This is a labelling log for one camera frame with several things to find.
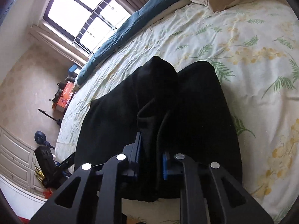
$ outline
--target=round metal bolt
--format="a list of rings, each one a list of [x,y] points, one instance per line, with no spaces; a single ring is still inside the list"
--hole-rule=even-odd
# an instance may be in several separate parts
[[[92,165],[90,164],[90,163],[84,163],[83,165],[82,165],[82,169],[83,170],[89,170],[89,169],[91,169],[92,168]]]
[[[127,156],[126,156],[125,154],[118,154],[118,155],[116,156],[116,159],[121,161],[121,160],[125,160],[126,157],[127,157]]]
[[[212,168],[219,168],[220,164],[214,161],[214,162],[211,163],[211,167]]]
[[[182,160],[185,158],[185,155],[183,153],[178,153],[175,155],[176,159]]]

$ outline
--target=black trousers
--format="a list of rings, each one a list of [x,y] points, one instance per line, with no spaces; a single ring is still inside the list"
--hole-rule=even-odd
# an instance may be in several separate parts
[[[240,183],[239,143],[214,68],[195,62],[180,72],[155,56],[110,93],[94,100],[85,116],[75,156],[75,169],[85,162],[105,163],[134,142],[141,131],[145,152],[138,186],[125,198],[155,201],[162,179],[165,149],[184,153],[202,164],[219,162]]]

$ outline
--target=orange box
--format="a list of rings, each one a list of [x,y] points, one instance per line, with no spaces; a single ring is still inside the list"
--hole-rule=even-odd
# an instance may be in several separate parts
[[[74,87],[74,84],[70,81],[66,84],[65,88],[63,89],[61,96],[57,102],[56,109],[60,112],[64,112],[68,101],[71,99],[73,92],[72,89]]]

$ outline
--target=bed sheet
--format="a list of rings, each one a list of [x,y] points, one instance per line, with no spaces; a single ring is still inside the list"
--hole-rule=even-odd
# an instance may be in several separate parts
[[[75,151],[90,102],[155,55],[176,71],[199,60],[214,66],[239,139],[244,187],[278,223],[299,194],[299,21],[275,0],[219,13],[191,3],[140,32],[76,93],[62,121],[56,157],[62,161]],[[134,201],[123,201],[128,213]],[[138,217],[139,206],[131,216]],[[179,220],[175,200],[172,212],[168,223]],[[147,223],[156,223],[158,215],[148,215]]]

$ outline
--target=blue blanket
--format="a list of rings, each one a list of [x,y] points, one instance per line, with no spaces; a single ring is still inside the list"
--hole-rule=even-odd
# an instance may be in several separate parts
[[[149,0],[136,11],[89,59],[78,75],[77,84],[81,86],[99,63],[103,63],[113,52],[125,45],[151,19],[179,0]]]

